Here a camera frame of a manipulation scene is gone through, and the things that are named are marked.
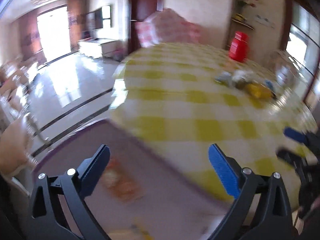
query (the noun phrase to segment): wall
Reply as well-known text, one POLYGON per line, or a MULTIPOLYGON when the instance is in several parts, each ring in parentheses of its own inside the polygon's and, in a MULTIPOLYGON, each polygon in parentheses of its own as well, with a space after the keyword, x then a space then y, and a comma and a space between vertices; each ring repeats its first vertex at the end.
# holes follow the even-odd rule
MULTIPOLYGON (((246 8, 244 12, 256 29, 250 40, 249 57, 260 64, 263 63, 266 54, 278 49, 285 10, 284 0, 261 1, 262 4, 258 4, 257 8, 246 8), (274 22, 275 28, 254 22, 255 14, 274 22)), ((232 0, 164 0, 165 7, 174 9, 186 20, 204 28, 201 43, 218 48, 224 48, 226 42, 232 3, 232 0)))
POLYGON ((114 40, 126 39, 126 17, 127 0, 89 0, 89 11, 94 11, 104 5, 112 5, 112 23, 113 27, 95 31, 96 38, 107 38, 114 40))
POLYGON ((186 20, 203 27, 201 43, 224 47, 232 0, 164 0, 186 20))
POLYGON ((37 16, 38 12, 37 9, 35 9, 18 19, 23 61, 32 57, 36 52, 42 49, 37 16))
POLYGON ((67 0, 68 12, 76 19, 76 22, 69 26, 71 52, 78 51, 78 42, 82 39, 82 33, 86 30, 86 16, 88 13, 88 0, 67 0))
POLYGON ((0 66, 13 60, 21 53, 19 24, 0 20, 0 66))
POLYGON ((37 10, 38 14, 42 14, 45 11, 52 10, 53 8, 59 7, 61 5, 67 5, 67 3, 68 3, 68 0, 58 0, 58 1, 48 3, 46 5, 43 5, 35 10, 37 10))
POLYGON ((271 51, 278 49, 282 37, 284 23, 285 0, 259 0, 256 8, 247 7, 244 16, 255 28, 249 31, 250 56, 249 58, 263 64, 271 51), (254 15, 259 14, 274 23, 274 28, 264 26, 254 21, 254 15))
POLYGON ((9 25, 0 20, 0 65, 3 65, 8 59, 8 31, 9 25))

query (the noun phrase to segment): sunlight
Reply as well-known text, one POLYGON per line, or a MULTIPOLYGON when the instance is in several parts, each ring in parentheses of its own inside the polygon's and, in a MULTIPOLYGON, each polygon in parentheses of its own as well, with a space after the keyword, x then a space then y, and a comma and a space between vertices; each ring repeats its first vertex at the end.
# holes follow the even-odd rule
POLYGON ((304 64, 304 57, 306 55, 307 45, 293 33, 290 33, 289 37, 291 41, 288 41, 286 51, 301 64, 304 64))
POLYGON ((109 109, 115 109, 123 104, 127 98, 128 91, 126 90, 125 83, 123 79, 116 79, 114 84, 114 92, 112 97, 114 98, 109 109))
POLYGON ((89 57, 82 57, 81 58, 83 66, 92 72, 93 74, 97 75, 100 79, 104 79, 104 69, 103 67, 99 66, 93 59, 89 57))
POLYGON ((38 16, 41 45, 47 61, 71 52, 67 7, 38 16))
POLYGON ((65 57, 64 62, 52 64, 49 70, 49 76, 52 80, 53 88, 58 95, 62 107, 70 104, 72 101, 81 97, 79 89, 79 79, 76 71, 75 62, 65 57))
POLYGON ((36 85, 34 93, 37 98, 43 95, 43 84, 41 82, 36 85))

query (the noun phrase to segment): white cabinet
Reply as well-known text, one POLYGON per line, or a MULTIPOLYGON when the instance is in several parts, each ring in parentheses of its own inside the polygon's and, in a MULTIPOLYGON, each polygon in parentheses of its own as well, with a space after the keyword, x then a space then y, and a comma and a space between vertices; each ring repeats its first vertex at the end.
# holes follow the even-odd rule
POLYGON ((110 57, 117 49, 118 40, 99 39, 89 41, 79 41, 79 51, 87 57, 110 57))

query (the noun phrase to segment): red container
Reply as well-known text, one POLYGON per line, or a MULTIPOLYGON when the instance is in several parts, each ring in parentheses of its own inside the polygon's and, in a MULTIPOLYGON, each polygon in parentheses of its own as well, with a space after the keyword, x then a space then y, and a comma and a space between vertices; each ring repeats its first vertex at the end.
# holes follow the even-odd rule
POLYGON ((248 52, 248 35, 242 32, 236 32, 230 51, 229 57, 239 62, 244 62, 248 52))

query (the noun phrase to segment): floor stripe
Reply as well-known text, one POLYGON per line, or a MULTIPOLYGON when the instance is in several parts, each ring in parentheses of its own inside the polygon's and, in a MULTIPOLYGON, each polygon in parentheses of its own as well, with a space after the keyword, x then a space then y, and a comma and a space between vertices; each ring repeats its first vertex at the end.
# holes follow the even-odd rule
POLYGON ((57 121, 61 120, 62 118, 66 117, 68 114, 71 114, 72 112, 76 111, 77 109, 79 109, 80 107, 86 105, 87 103, 90 103, 94 100, 96 100, 97 98, 100 98, 102 97, 103 95, 106 95, 107 93, 110 93, 112 91, 112 88, 106 90, 106 91, 103 91, 102 93, 92 97, 92 98, 89 98, 88 100, 82 102, 81 104, 71 108, 70 110, 66 111, 64 114, 62 115, 59 115, 57 118, 53 119, 52 121, 50 121, 49 123, 47 123, 45 126, 41 127, 39 130, 40 132, 44 131, 45 129, 47 129, 48 127, 50 127, 51 125, 53 125, 54 123, 56 123, 57 121))
POLYGON ((56 137, 54 137, 52 140, 50 140, 47 144, 42 145, 39 149, 37 149, 32 156, 36 157, 37 155, 39 155, 42 151, 46 150, 47 148, 49 148, 52 144, 56 143, 57 141, 59 141, 60 139, 62 139, 63 137, 65 137, 66 135, 68 135, 69 133, 73 132, 74 130, 78 129, 81 125, 85 124, 86 122, 90 121, 91 119, 95 118, 96 116, 98 116, 99 114, 104 113, 105 111, 107 111, 109 109, 109 106, 105 106, 103 108, 101 108, 100 110, 96 111, 93 114, 90 114, 88 117, 82 119, 80 122, 77 122, 76 124, 72 125, 71 127, 69 127, 68 129, 64 130, 62 133, 58 134, 56 137))

